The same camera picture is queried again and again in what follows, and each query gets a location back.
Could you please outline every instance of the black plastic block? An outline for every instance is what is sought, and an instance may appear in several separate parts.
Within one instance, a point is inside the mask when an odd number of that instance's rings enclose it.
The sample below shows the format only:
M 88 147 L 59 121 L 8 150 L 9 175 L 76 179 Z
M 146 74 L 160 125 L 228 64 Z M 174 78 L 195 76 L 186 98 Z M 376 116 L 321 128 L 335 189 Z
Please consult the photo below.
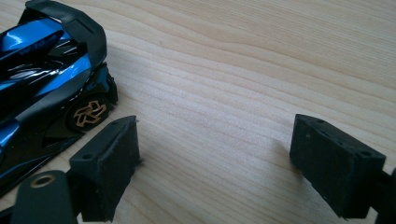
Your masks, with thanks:
M 337 216 L 365 218 L 386 157 L 324 120 L 296 115 L 290 159 Z
M 113 219 L 139 163 L 135 116 L 111 122 L 70 159 L 73 181 L 83 186 L 84 221 Z

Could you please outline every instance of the black and blue car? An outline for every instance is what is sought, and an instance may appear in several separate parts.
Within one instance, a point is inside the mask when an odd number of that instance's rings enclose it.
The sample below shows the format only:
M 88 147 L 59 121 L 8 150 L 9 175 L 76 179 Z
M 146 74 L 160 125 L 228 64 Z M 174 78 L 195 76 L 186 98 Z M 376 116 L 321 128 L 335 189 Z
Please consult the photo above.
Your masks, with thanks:
M 0 196 L 102 122 L 118 101 L 104 29 L 53 1 L 0 34 Z

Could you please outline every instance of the black object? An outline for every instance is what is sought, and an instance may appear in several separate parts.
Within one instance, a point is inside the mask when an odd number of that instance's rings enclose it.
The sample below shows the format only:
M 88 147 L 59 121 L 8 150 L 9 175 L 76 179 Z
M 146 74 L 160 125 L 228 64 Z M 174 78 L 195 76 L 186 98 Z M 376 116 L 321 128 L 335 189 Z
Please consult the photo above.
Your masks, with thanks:
M 66 174 L 50 171 L 25 180 L 0 223 L 75 224 L 79 213 L 84 221 L 113 220 L 140 162 L 135 116 L 117 119 L 70 159 Z
M 386 157 L 322 119 L 296 115 L 291 162 L 339 217 L 396 223 L 396 169 L 382 171 Z
M 104 29 L 53 1 L 26 2 L 0 34 L 0 197 L 107 118 L 118 94 L 105 57 Z
M 13 224 L 77 224 L 67 178 L 62 171 L 48 171 L 27 178 L 18 190 Z

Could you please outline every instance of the wooden table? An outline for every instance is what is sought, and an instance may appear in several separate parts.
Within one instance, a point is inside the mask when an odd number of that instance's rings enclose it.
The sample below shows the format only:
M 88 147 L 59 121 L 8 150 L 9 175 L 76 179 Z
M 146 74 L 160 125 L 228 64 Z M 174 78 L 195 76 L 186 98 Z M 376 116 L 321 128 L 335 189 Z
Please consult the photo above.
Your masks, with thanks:
M 289 159 L 294 116 L 329 121 L 396 166 L 393 0 L 62 1 L 106 30 L 120 101 L 141 156 L 114 223 L 346 222 Z M 24 1 L 0 0 L 0 30 Z M 14 203 L 16 190 L 0 201 Z

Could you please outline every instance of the car spoiler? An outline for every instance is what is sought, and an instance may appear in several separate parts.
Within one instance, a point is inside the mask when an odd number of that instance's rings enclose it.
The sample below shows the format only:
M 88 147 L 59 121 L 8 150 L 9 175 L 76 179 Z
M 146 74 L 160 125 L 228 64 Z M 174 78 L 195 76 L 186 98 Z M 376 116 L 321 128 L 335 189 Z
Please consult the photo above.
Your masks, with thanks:
M 88 56 L 92 68 L 103 62 L 107 55 L 105 30 L 84 12 L 64 4 L 48 1 L 33 0 L 25 4 L 18 24 L 26 23 L 45 17 L 51 17 L 62 22 L 64 30 L 78 43 L 87 45 Z

